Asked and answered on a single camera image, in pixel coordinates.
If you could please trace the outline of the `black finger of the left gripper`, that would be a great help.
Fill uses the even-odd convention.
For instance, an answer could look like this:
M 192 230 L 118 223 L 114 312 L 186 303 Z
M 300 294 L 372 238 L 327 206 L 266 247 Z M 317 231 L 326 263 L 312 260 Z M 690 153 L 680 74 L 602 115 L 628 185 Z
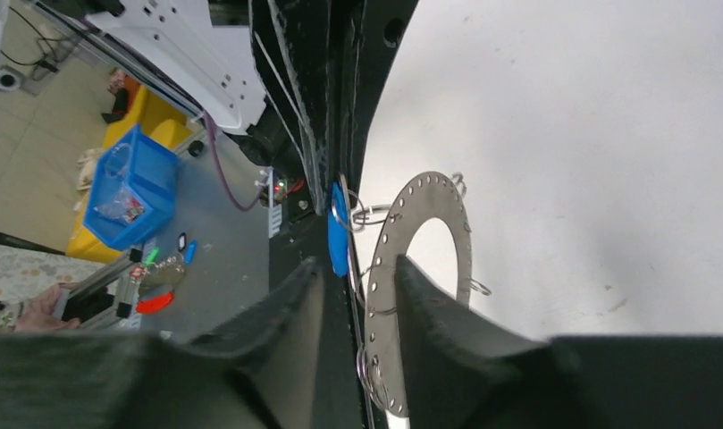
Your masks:
M 354 191 L 360 188 L 377 106 L 417 5 L 417 0 L 353 1 L 344 20 L 337 171 Z
M 282 123 L 272 144 L 277 169 L 305 180 L 315 211 L 330 211 L 336 55 L 342 1 L 251 1 L 256 71 Z

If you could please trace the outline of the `person's second hand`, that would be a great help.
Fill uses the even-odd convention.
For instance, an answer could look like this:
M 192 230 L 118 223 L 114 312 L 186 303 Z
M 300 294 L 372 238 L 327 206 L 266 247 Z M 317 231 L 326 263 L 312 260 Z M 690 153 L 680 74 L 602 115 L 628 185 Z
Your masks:
M 57 283 L 39 293 L 23 307 L 22 313 L 14 325 L 14 330 L 16 332 L 47 332 L 79 327 L 79 318 L 72 318 L 65 322 L 61 317 L 53 316 L 62 292 L 71 291 L 77 286 L 77 283 Z

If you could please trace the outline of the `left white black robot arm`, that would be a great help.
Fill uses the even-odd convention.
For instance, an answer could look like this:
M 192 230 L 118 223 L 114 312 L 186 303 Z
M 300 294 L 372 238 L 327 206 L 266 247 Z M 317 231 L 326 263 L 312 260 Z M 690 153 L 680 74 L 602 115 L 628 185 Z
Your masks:
M 224 131 L 265 104 L 298 152 L 315 210 L 343 176 L 358 189 L 366 141 L 414 1 L 250 1 L 216 26 L 205 1 L 121 1 L 85 20 L 152 63 Z

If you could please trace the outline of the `key with blue tag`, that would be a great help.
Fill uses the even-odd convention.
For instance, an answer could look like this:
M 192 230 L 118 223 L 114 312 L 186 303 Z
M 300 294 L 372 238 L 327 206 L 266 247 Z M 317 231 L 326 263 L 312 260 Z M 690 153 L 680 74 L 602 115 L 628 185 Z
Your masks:
M 348 210 L 338 181 L 332 185 L 331 208 L 327 215 L 328 252 L 332 270 L 338 277 L 346 276 L 348 263 Z

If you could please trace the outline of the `round metal keyring disc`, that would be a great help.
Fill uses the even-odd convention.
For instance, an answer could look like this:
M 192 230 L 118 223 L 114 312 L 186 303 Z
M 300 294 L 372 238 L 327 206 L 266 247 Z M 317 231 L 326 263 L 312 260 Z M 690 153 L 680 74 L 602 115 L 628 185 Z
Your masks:
M 408 252 L 421 226 L 432 219 L 443 222 L 451 235 L 457 257 L 455 299 L 466 306 L 472 292 L 484 296 L 491 290 L 472 275 L 472 229 L 463 199 L 464 176 L 455 172 L 421 172 L 412 178 L 388 205 L 362 205 L 357 211 L 350 200 L 357 193 L 340 176 L 332 189 L 332 219 L 346 235 L 347 278 L 364 310 L 364 339 L 357 350 L 357 377 L 369 399 L 397 418 L 408 417 L 402 357 L 399 345 L 395 260 Z

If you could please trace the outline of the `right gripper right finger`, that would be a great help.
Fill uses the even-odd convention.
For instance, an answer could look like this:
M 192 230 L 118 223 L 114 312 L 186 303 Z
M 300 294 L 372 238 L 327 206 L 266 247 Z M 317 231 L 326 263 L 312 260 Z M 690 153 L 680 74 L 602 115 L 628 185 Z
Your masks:
M 394 287 L 412 428 L 538 428 L 544 346 L 471 311 L 398 256 Z

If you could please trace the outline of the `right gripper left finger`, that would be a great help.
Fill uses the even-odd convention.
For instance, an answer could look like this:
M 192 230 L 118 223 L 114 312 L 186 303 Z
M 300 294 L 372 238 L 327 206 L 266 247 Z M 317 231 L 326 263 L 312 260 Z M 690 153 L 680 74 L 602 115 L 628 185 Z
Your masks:
M 310 257 L 264 299 L 191 342 L 227 360 L 227 384 L 262 428 L 312 425 L 324 291 L 323 269 Z

